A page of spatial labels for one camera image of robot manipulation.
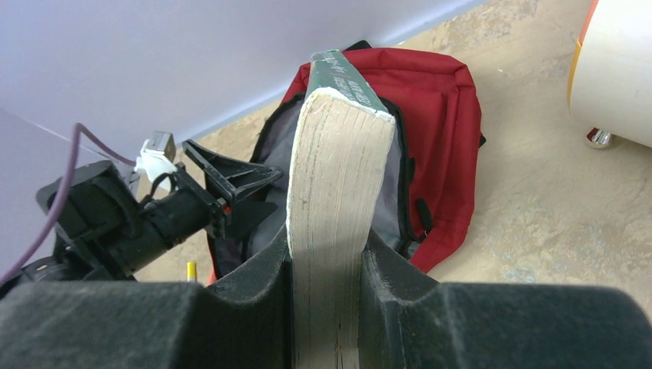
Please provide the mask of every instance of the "open backpack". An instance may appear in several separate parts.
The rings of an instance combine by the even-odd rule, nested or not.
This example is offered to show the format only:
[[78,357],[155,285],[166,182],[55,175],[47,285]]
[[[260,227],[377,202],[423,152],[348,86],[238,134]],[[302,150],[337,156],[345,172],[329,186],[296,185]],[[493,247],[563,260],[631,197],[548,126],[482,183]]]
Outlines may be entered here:
[[[464,242],[474,210],[481,110],[466,65],[433,52],[371,48],[358,42],[344,56],[396,118],[372,228],[411,263],[428,272]],[[288,169],[310,64],[302,65],[280,106],[265,122],[251,162],[284,176],[255,200],[276,211],[238,240],[209,239],[215,277],[267,247],[286,220]]]

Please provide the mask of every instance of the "floor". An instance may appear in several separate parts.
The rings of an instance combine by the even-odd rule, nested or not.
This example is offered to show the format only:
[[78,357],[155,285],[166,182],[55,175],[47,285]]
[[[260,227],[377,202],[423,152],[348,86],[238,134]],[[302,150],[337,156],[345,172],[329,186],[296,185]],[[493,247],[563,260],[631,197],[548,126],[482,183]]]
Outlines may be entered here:
[[[398,46],[453,55],[469,65],[488,139],[467,240],[429,275],[613,286],[652,317],[652,148],[623,139],[605,151],[589,148],[583,143],[587,129],[567,112],[568,69],[590,3],[495,0]],[[274,108],[199,142],[246,160]],[[205,281],[210,261],[204,234],[138,276],[183,280],[190,260]]]

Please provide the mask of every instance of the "thick book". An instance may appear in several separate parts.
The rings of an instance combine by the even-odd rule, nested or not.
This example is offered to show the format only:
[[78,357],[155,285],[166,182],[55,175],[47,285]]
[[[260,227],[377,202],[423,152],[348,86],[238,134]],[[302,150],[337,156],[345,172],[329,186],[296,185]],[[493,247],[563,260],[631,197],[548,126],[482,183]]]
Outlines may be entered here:
[[358,367],[361,253],[394,117],[336,50],[312,55],[288,189],[294,365]]

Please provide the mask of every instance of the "cable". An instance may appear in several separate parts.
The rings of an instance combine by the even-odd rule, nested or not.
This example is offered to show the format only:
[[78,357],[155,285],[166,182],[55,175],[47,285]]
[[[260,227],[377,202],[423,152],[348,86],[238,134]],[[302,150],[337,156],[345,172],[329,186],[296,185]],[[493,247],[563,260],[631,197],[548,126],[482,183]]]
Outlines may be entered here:
[[82,133],[109,156],[118,161],[121,161],[122,163],[125,163],[126,165],[130,165],[132,167],[136,166],[135,161],[131,161],[111,150],[107,145],[104,144],[104,142],[95,137],[95,135],[93,135],[82,123],[75,123],[75,126],[72,128],[70,153],[68,154],[68,162],[66,165],[65,173],[59,182],[55,200],[52,202],[48,216],[45,219],[45,224],[36,236],[34,242],[29,245],[25,253],[2,275],[2,278],[0,278],[0,286],[2,286],[10,278],[13,278],[14,274],[17,274],[23,265],[25,265],[27,260],[29,260],[29,258],[34,255],[36,250],[38,250],[41,244],[43,244],[43,241],[48,237],[50,230],[52,227],[54,227],[59,218],[59,215],[63,211],[63,207],[65,206],[65,202],[68,198],[68,193],[70,192],[72,178],[75,176],[75,166],[77,165],[77,158],[79,156],[79,143],[82,140]]

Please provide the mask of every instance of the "metal caster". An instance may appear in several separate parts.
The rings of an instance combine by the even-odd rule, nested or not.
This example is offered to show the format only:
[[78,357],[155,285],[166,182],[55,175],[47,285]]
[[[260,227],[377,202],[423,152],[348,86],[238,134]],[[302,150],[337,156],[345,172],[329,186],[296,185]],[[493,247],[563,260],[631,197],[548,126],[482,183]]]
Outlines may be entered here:
[[608,148],[609,145],[611,145],[612,137],[613,135],[611,132],[593,128],[588,133],[587,140],[585,142],[592,148]]

